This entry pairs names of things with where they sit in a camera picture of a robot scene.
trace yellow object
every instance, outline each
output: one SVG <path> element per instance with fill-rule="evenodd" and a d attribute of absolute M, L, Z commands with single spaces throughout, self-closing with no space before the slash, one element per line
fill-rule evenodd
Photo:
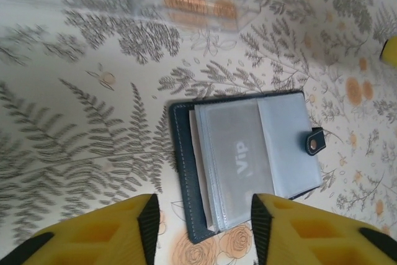
<path fill-rule="evenodd" d="M 259 265 L 397 263 L 375 227 L 291 200 L 254 195 L 251 220 Z M 139 195 L 38 232 L 0 265 L 153 265 L 158 229 L 157 196 Z"/>
<path fill-rule="evenodd" d="M 259 265 L 396 264 L 359 232 L 378 230 L 358 220 L 267 194 L 254 195 L 251 220 Z"/>
<path fill-rule="evenodd" d="M 153 227 L 156 240 L 159 226 L 158 201 L 156 213 L 151 213 L 149 226 Z M 24 265 L 131 265 L 146 264 L 140 236 L 138 217 L 152 195 L 137 197 L 95 210 L 76 218 L 57 223 L 36 233 L 55 235 Z"/>
<path fill-rule="evenodd" d="M 385 43 L 380 59 L 397 68 L 397 37 L 392 37 Z"/>

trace table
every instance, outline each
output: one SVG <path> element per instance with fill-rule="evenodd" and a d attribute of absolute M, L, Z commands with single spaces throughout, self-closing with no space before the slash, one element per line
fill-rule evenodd
<path fill-rule="evenodd" d="M 298 201 L 397 237 L 397 70 L 379 61 L 397 0 L 257 1 L 240 34 L 2 4 L 0 256 L 59 220 L 156 192 L 157 264 L 254 264 L 248 223 L 187 240 L 164 106 L 293 88 L 327 140 L 323 185 Z"/>

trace rose print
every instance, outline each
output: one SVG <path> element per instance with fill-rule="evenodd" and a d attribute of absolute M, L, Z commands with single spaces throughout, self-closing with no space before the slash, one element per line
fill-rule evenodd
<path fill-rule="evenodd" d="M 159 226 L 159 235 L 162 235 L 166 232 L 166 221 L 164 219 L 164 212 L 160 210 L 160 226 Z"/>
<path fill-rule="evenodd" d="M 241 224 L 226 232 L 219 241 L 221 253 L 217 257 L 218 265 L 229 264 L 230 259 L 241 259 L 252 246 L 252 231 L 247 223 Z"/>
<path fill-rule="evenodd" d="M 216 243 L 214 237 L 208 238 L 197 245 L 190 242 L 184 234 L 177 242 L 172 254 L 173 265 L 214 265 Z"/>
<path fill-rule="evenodd" d="M 164 212 L 160 210 L 160 225 L 159 225 L 159 233 L 158 235 L 162 235 L 166 232 L 167 226 L 166 226 L 166 221 L 164 219 Z M 159 239 L 157 240 L 157 248 L 161 248 L 161 244 Z"/>
<path fill-rule="evenodd" d="M 356 78 L 350 77 L 346 80 L 346 94 L 349 102 L 353 106 L 359 106 L 362 102 L 362 92 L 360 84 Z"/>

